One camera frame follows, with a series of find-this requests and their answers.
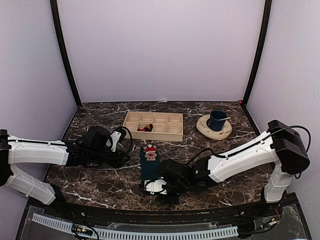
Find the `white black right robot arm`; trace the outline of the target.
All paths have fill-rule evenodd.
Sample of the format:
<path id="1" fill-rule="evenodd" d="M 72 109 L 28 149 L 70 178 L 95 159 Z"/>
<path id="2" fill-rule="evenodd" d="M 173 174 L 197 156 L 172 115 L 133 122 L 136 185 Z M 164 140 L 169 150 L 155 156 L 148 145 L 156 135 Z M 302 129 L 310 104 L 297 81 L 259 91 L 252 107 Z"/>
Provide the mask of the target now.
<path id="1" fill-rule="evenodd" d="M 230 177 L 260 165 L 274 163 L 272 175 L 262 189 L 262 201 L 255 213 L 266 217 L 275 208 L 284 191 L 310 166 L 309 146 L 303 144 L 298 125 L 287 126 L 278 120 L 253 140 L 230 151 L 217 154 L 208 148 L 209 156 L 196 154 L 186 163 L 166 159 L 159 163 L 152 179 L 145 180 L 143 190 L 161 195 L 165 203 L 177 204 L 185 192 L 202 192 Z"/>

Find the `black red yellow argyle sock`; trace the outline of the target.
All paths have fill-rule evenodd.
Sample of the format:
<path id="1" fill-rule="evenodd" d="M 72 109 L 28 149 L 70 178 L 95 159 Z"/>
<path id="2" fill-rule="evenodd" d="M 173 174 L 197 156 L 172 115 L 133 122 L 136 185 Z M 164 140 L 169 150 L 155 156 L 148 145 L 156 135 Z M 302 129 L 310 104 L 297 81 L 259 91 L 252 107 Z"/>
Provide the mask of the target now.
<path id="1" fill-rule="evenodd" d="M 153 128 L 154 128 L 153 124 L 150 123 L 150 124 L 145 125 L 142 128 L 138 128 L 137 131 L 138 132 L 152 132 Z"/>

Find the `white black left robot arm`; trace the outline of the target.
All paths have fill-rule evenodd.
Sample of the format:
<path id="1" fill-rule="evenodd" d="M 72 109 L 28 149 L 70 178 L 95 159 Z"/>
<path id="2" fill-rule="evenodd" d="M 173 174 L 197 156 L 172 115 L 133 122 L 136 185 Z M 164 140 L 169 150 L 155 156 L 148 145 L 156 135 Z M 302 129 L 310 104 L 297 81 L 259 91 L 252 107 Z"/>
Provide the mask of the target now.
<path id="1" fill-rule="evenodd" d="M 118 150 L 117 145 L 126 136 L 128 128 L 120 126 L 113 132 L 92 126 L 75 140 L 42 141 L 18 138 L 0 131 L 0 185 L 14 189 L 27 197 L 50 206 L 60 218 L 67 218 L 70 206 L 60 188 L 45 183 L 18 168 L 21 163 L 50 164 L 65 167 L 95 168 L 108 165 L 119 168 L 130 160 L 130 149 Z"/>

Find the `green christmas bear sock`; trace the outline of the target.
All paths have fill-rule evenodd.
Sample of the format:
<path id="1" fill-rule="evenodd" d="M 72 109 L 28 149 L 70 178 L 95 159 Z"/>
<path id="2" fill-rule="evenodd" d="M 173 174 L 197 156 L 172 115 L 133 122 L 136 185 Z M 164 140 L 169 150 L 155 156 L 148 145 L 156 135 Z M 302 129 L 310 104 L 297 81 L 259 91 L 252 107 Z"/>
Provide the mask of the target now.
<path id="1" fill-rule="evenodd" d="M 144 191 L 148 181 L 155 180 L 156 170 L 160 164 L 160 155 L 156 145 L 145 145 L 141 147 L 139 153 L 141 168 L 141 187 Z"/>

